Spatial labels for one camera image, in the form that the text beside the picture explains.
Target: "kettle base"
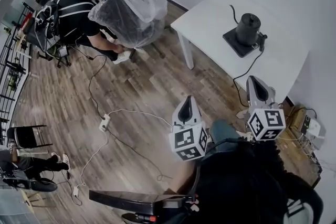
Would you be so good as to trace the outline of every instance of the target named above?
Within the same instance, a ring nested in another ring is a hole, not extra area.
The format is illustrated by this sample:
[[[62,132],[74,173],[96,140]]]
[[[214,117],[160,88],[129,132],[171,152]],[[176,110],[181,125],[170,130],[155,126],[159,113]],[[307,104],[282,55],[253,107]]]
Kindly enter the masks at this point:
[[[233,50],[238,54],[239,57],[243,58],[253,50],[259,47],[261,38],[259,37],[255,46],[246,46],[241,44],[236,38],[236,29],[232,29],[229,32],[223,34],[223,38],[228,42],[228,44],[233,48]]]

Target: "white sneaker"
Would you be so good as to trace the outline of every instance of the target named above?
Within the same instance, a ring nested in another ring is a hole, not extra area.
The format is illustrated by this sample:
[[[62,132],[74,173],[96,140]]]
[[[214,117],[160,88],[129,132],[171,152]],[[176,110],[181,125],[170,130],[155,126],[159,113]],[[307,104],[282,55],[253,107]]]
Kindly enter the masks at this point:
[[[113,61],[113,63],[115,65],[117,65],[121,62],[127,61],[130,58],[130,55],[131,55],[131,51],[129,51],[129,50],[124,51],[124,52],[118,54],[117,60]]]
[[[60,163],[61,162],[61,156],[57,155],[56,152],[52,152],[51,156],[57,156],[57,162]]]
[[[68,165],[69,167],[68,171],[70,171],[71,170],[70,160],[67,154],[63,154],[63,162]]]

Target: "black pants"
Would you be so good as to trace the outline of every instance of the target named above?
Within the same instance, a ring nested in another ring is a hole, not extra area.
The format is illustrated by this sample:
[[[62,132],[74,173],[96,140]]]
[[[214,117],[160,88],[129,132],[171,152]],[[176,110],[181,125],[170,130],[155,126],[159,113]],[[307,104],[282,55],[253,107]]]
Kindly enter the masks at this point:
[[[87,36],[82,36],[80,39],[78,39],[77,44],[83,45],[83,46],[86,46],[86,47],[91,47],[91,48],[95,49],[96,51],[98,51],[100,54],[103,54],[103,55],[107,56],[111,61],[115,61],[118,58],[118,54],[116,52],[114,52],[113,50],[100,50],[100,49],[95,48],[91,44],[91,42],[90,42],[90,40],[88,39]]]
[[[43,171],[54,171],[58,172],[61,170],[68,170],[69,167],[65,163],[57,163],[57,156],[52,156],[49,159],[40,159],[40,158],[31,158],[30,160],[30,168],[25,171],[27,177],[29,179],[40,178],[40,173]]]

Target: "hand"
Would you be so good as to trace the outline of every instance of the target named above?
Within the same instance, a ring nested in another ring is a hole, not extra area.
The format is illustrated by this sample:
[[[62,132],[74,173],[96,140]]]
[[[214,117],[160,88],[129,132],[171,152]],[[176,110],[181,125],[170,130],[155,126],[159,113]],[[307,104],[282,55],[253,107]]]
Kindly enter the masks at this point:
[[[14,139],[8,139],[8,144],[9,144],[10,146],[16,146],[16,142],[15,142]]]
[[[116,48],[113,50],[114,52],[120,54],[124,52],[125,47],[120,44],[115,44]]]

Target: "white cable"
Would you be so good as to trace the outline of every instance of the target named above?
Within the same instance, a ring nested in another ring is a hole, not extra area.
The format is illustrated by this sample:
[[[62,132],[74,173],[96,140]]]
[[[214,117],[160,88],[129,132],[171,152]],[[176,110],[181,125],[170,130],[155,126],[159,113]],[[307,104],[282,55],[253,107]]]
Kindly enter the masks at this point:
[[[88,160],[88,162],[87,162],[86,165],[84,166],[84,168],[83,168],[83,170],[82,170],[82,173],[80,174],[80,177],[79,177],[81,184],[77,185],[76,188],[78,188],[79,186],[86,186],[86,183],[82,181],[82,176],[83,176],[83,173],[84,173],[85,168],[88,166],[88,164],[89,164],[89,162],[92,160],[92,158],[93,158],[94,156],[96,156],[96,155],[98,154],[98,152],[99,152],[104,146],[106,146],[106,145],[109,143],[108,138],[107,138],[107,135],[106,135],[105,132],[104,132],[104,135],[105,135],[105,143],[104,143],[103,145],[100,146],[100,148],[99,148],[99,149],[98,149],[98,150],[91,156],[91,158]]]
[[[146,112],[141,112],[141,111],[131,111],[131,110],[127,110],[127,109],[118,109],[118,110],[115,110],[115,111],[111,111],[109,114],[108,114],[108,116],[110,115],[110,114],[112,114],[112,113],[114,113],[114,112],[118,112],[118,111],[127,111],[127,112],[136,112],[136,113],[141,113],[141,114],[145,114],[145,115],[149,115],[149,116],[153,116],[153,117],[155,117],[155,118],[158,118],[158,119],[160,119],[160,120],[163,120],[166,124],[168,124],[171,128],[173,127],[168,121],[166,121],[164,118],[161,118],[161,117],[159,117],[159,116],[155,116],[155,115],[153,115],[153,114],[151,114],[151,113],[146,113]]]
[[[127,110],[127,109],[118,109],[118,110],[115,110],[115,111],[111,111],[108,116],[114,112],[118,112],[118,111],[127,111],[127,112],[136,112],[136,113],[141,113],[141,114],[145,114],[145,115],[149,115],[149,116],[153,116],[155,118],[158,118],[160,120],[163,120],[166,124],[168,124],[171,128],[173,127],[168,121],[166,121],[164,118],[161,118],[159,116],[155,116],[153,114],[150,114],[150,113],[146,113],[146,112],[141,112],[141,111],[131,111],[131,110]],[[86,163],[86,165],[84,166],[83,170],[82,170],[82,173],[80,174],[79,176],[79,179],[80,179],[80,182],[81,184],[77,185],[75,188],[78,188],[79,186],[86,186],[86,183],[82,181],[82,176],[83,176],[83,173],[84,173],[84,170],[85,168],[88,166],[88,164],[90,163],[90,161],[92,160],[92,158],[98,154],[98,152],[108,144],[108,138],[107,138],[107,135],[106,133],[104,132],[104,135],[105,135],[105,143],[91,156],[91,158],[88,160],[88,162]]]
[[[287,138],[282,138],[282,137],[278,137],[278,138],[282,139],[282,140],[288,140],[288,141],[297,141],[297,140],[300,140],[303,137],[303,135],[304,135],[304,133],[302,133],[301,136],[298,139],[287,139]]]

